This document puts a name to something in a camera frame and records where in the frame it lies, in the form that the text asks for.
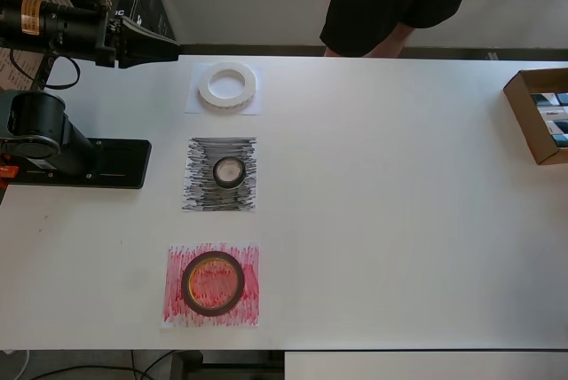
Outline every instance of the paper with red scribbles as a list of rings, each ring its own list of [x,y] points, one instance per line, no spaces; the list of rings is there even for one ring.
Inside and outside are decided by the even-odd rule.
[[[230,312],[215,317],[203,316],[192,311],[185,304],[181,291],[181,281],[187,265],[194,258],[208,251],[223,251],[230,254],[239,262],[245,275],[245,287],[239,303]],[[257,326],[260,316],[258,258],[258,245],[253,243],[229,244],[221,242],[192,246],[172,246],[168,255],[162,326],[164,328],[201,327],[207,325]]]

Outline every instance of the brown tape roll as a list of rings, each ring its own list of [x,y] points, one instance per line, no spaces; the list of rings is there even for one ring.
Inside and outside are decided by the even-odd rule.
[[[222,280],[211,281],[214,274]],[[181,281],[185,303],[203,316],[219,316],[233,309],[242,296],[245,275],[239,262],[223,251],[208,251],[194,258]]]

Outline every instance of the leg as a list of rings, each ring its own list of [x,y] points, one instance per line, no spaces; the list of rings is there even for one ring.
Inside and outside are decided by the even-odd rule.
[[[405,46],[406,40],[413,32],[414,28],[399,22],[389,36],[382,40],[370,53],[366,54],[365,57],[397,58],[402,48]]]

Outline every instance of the white paper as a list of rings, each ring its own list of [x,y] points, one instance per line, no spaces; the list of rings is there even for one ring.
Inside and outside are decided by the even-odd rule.
[[[189,96],[185,104],[185,112],[187,114],[202,114],[204,112],[215,112],[221,115],[259,115],[262,102],[262,83],[264,78],[264,71],[261,67],[247,65],[253,72],[256,78],[256,91],[253,99],[245,106],[235,109],[216,109],[209,107],[201,98],[199,94],[199,80],[203,73],[213,66],[212,63],[197,63],[193,66],[192,81],[189,85]],[[213,90],[222,91],[226,93],[237,92],[240,89],[240,84],[236,81],[224,80]]]

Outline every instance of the floor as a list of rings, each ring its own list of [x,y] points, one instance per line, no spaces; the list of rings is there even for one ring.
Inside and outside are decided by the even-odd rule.
[[[145,370],[165,351],[135,351],[136,368]],[[23,351],[6,355],[0,352],[0,380],[13,380],[26,359]],[[26,371],[20,380],[77,365],[131,367],[130,351],[31,351]],[[170,380],[171,357],[165,358],[149,373],[155,380]],[[48,377],[50,380],[133,380],[130,371],[82,369]]]
[[[135,351],[136,368],[142,371],[167,351]],[[157,364],[148,373],[155,380],[284,380],[283,353],[261,351],[202,351],[203,369],[179,378],[178,371],[171,369],[172,357]],[[23,351],[6,355],[0,352],[0,380],[14,380],[26,359]],[[236,368],[236,365],[251,368]],[[272,370],[259,374],[254,366],[270,365]],[[32,351],[26,371],[19,380],[78,365],[106,365],[131,367],[130,351]],[[50,380],[132,380],[131,371],[80,369],[50,376]]]

